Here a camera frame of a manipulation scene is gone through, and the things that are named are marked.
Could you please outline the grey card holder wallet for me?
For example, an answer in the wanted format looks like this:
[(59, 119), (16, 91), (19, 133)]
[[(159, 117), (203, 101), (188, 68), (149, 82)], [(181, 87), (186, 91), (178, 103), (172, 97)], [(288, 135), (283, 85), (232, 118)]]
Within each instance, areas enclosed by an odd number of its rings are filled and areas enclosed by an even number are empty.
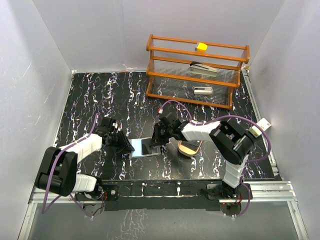
[(153, 147), (150, 145), (150, 137), (130, 139), (129, 142), (134, 148), (134, 151), (129, 154), (130, 159), (158, 156), (161, 154), (159, 146)]

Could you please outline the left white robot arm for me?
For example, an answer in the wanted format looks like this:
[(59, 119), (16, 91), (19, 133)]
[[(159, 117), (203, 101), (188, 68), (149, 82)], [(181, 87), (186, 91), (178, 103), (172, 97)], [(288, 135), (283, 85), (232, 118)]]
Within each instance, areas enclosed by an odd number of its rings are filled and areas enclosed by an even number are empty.
[(90, 132), (80, 139), (45, 150), (35, 178), (35, 187), (63, 197), (85, 192), (91, 199), (99, 199), (104, 188), (98, 184), (98, 178), (77, 173), (77, 165), (104, 147), (115, 148), (120, 153), (135, 150), (117, 120), (104, 116), (100, 124), (96, 119)]

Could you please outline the oval wooden tray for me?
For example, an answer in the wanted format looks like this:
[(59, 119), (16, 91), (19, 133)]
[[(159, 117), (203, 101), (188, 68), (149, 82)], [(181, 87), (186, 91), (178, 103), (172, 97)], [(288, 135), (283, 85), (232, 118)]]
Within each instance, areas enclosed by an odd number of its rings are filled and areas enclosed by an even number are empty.
[(194, 131), (191, 131), (191, 127), (187, 126), (186, 130), (181, 131), (181, 135), (185, 140), (178, 142), (178, 151), (187, 157), (194, 157), (200, 150), (203, 141), (196, 136)]

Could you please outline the black credit card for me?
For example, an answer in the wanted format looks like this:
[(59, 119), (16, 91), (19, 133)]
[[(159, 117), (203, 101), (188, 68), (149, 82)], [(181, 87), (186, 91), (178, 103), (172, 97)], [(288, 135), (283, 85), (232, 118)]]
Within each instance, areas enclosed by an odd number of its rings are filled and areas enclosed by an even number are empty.
[(143, 155), (152, 154), (151, 138), (144, 138), (141, 140), (141, 150)]

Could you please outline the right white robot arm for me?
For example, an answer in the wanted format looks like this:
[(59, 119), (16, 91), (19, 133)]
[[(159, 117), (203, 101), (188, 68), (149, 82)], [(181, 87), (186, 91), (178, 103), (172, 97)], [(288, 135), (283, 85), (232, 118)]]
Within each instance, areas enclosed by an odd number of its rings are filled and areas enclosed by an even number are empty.
[(212, 142), (226, 160), (219, 194), (230, 199), (240, 194), (241, 176), (256, 138), (235, 119), (226, 115), (219, 120), (200, 123), (180, 121), (171, 113), (161, 114), (145, 146), (155, 148), (166, 145), (171, 138), (183, 142)]

